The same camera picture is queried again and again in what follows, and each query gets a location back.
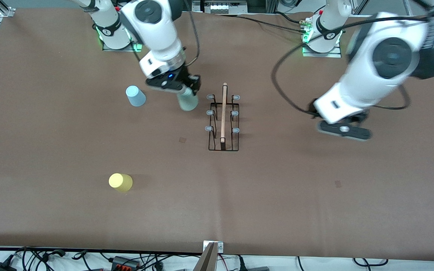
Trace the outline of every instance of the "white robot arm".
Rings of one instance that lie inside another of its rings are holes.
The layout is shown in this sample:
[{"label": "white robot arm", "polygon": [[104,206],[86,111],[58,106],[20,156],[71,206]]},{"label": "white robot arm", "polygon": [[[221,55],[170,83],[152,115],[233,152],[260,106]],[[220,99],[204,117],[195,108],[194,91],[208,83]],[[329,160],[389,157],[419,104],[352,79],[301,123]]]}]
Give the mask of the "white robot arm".
[{"label": "white robot arm", "polygon": [[136,40],[150,49],[140,60],[146,84],[177,94],[182,110],[190,111],[198,103],[200,76],[189,74],[186,67],[173,23],[181,13],[181,0],[133,0],[122,8],[122,21]]},{"label": "white robot arm", "polygon": [[125,27],[111,0],[70,0],[90,14],[100,37],[109,48],[122,49],[130,44]]},{"label": "white robot arm", "polygon": [[[354,127],[367,110],[390,94],[409,76],[434,77],[434,7],[428,22],[400,20],[365,24],[351,39],[349,65],[339,82],[314,102],[325,120],[318,130],[366,140],[367,129]],[[380,12],[374,18],[394,17]]]},{"label": "white robot arm", "polygon": [[[351,15],[350,0],[326,0],[326,5],[322,14],[314,14],[306,19],[304,24],[303,43],[308,43],[308,47],[317,53],[327,53],[331,51],[338,42],[342,31],[330,32],[344,25],[349,15]],[[314,36],[327,33],[311,42]]]}]

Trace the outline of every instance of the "brown table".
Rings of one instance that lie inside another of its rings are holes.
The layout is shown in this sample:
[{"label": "brown table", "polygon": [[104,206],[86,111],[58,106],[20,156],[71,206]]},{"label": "brown table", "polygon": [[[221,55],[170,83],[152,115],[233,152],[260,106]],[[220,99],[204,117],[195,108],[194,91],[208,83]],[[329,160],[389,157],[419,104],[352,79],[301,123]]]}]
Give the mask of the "brown table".
[{"label": "brown table", "polygon": [[[434,260],[434,78],[406,82],[411,108],[373,109],[368,142],[319,134],[270,81],[298,34],[195,18],[202,52],[190,70],[202,88],[189,113],[148,91],[131,53],[102,52],[80,10],[18,9],[3,20],[0,245],[198,252],[210,239],[228,254]],[[176,25],[192,58],[188,15]],[[296,53],[278,79],[305,107],[345,68],[344,58]],[[205,96],[223,82],[242,97],[234,153],[207,150]],[[131,84],[145,90],[141,108],[125,96]],[[383,104],[401,102],[395,93]],[[127,194],[108,185],[115,172],[133,177]]]}]

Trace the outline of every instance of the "yellow cup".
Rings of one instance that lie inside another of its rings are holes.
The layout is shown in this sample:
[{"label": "yellow cup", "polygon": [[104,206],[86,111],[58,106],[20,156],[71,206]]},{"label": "yellow cup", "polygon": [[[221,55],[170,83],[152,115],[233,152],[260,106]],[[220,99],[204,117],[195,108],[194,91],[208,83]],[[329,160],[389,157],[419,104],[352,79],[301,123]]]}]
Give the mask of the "yellow cup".
[{"label": "yellow cup", "polygon": [[115,173],[110,176],[110,179],[108,179],[108,183],[116,191],[127,192],[133,185],[133,180],[131,179],[130,175]]}]

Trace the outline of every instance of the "red cable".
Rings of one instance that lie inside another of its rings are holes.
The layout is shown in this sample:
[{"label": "red cable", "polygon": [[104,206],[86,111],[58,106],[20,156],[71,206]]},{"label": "red cable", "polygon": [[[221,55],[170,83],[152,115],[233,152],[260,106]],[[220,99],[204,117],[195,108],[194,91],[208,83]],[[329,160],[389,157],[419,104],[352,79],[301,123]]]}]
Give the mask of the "red cable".
[{"label": "red cable", "polygon": [[224,257],[222,257],[222,254],[219,254],[219,257],[222,259],[222,263],[224,264],[226,271],[229,271],[229,269],[227,268],[227,264],[225,263],[225,259]]}]

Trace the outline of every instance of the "table surface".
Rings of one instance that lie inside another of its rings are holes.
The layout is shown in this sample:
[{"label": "table surface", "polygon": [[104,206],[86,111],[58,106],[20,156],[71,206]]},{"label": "table surface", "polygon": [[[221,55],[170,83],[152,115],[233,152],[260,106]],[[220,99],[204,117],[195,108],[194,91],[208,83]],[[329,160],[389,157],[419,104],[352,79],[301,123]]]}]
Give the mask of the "table surface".
[{"label": "table surface", "polygon": [[[434,78],[406,82],[409,109],[372,109],[367,142],[319,134],[270,80],[299,34],[195,19],[202,51],[190,71],[202,88],[188,113],[144,86],[132,53],[102,52],[80,10],[3,20],[0,245],[199,252],[219,240],[226,254],[434,260]],[[176,26],[193,58],[188,14]],[[305,107],[345,68],[345,58],[295,53],[278,80]],[[223,82],[241,96],[238,152],[207,150],[205,97]],[[141,108],[125,96],[132,84],[147,95]],[[394,93],[382,103],[401,102]],[[129,192],[108,185],[115,172],[133,177]]]}]

